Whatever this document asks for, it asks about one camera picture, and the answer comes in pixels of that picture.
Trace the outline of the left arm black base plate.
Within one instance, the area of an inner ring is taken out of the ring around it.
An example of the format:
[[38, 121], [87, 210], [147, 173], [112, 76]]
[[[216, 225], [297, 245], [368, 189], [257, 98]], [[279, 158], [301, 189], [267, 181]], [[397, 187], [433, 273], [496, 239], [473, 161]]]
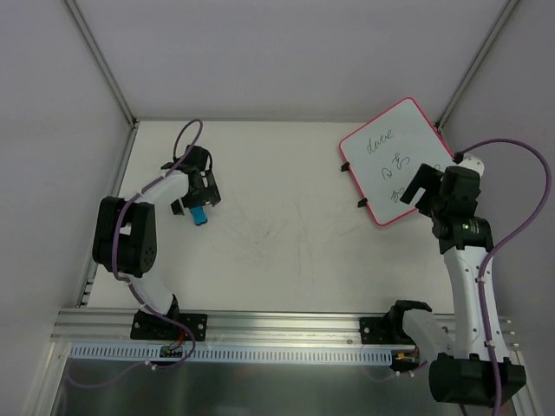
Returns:
[[[207, 315], [187, 314], [179, 312], [177, 321], [187, 327], [196, 341], [206, 338]], [[183, 335], [184, 341], [190, 341], [191, 336], [185, 334], [176, 325], [161, 320], [159, 317], [138, 311], [134, 314], [130, 330], [130, 338], [139, 341], [177, 341]]]

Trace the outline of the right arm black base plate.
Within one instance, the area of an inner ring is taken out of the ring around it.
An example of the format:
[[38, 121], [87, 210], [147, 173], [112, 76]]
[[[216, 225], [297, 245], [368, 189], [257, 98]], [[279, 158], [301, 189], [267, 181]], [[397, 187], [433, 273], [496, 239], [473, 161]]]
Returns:
[[364, 316], [359, 319], [363, 345], [409, 345], [414, 341], [403, 331], [399, 319]]

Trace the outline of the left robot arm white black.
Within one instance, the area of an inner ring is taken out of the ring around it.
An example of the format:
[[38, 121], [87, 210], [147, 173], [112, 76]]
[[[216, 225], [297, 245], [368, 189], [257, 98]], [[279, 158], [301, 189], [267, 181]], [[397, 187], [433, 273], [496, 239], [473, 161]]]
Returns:
[[189, 211], [197, 226], [207, 223], [204, 208], [221, 201], [212, 173], [212, 155], [201, 146], [188, 146], [184, 161], [172, 171], [172, 162], [161, 169], [168, 175], [129, 207], [126, 200], [105, 197], [99, 207], [92, 249], [94, 261], [130, 283], [142, 301], [134, 314], [130, 338], [142, 341], [203, 341], [207, 316], [180, 312], [175, 294], [155, 270], [158, 239], [156, 211], [169, 208], [174, 216]]

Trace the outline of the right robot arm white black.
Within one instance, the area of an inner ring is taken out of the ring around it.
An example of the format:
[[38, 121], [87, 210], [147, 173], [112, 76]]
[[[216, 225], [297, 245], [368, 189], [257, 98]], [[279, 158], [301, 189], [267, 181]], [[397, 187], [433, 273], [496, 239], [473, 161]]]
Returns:
[[436, 401], [483, 406], [497, 414], [525, 386], [526, 371], [512, 363], [494, 310], [493, 233], [476, 214], [482, 173], [461, 163], [443, 171], [422, 164], [401, 197], [432, 221], [452, 289], [454, 337], [424, 302], [399, 300], [386, 321], [389, 337], [412, 341], [428, 363]]

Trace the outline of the pink framed whiteboard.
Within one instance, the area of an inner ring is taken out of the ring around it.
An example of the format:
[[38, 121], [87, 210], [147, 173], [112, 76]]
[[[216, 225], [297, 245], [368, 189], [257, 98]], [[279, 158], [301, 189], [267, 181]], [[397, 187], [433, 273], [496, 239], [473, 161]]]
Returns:
[[438, 170], [453, 153], [415, 99], [407, 97], [339, 142], [343, 163], [376, 224], [386, 226], [414, 209], [400, 198], [421, 164]]

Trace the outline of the blue whiteboard eraser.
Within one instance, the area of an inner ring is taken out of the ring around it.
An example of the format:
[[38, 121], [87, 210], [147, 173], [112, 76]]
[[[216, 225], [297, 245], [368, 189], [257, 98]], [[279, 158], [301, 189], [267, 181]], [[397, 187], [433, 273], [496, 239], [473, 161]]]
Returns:
[[189, 209], [189, 211], [193, 217], [193, 222], [196, 226], [201, 226], [207, 223], [208, 218], [205, 214], [203, 206], [192, 207]]

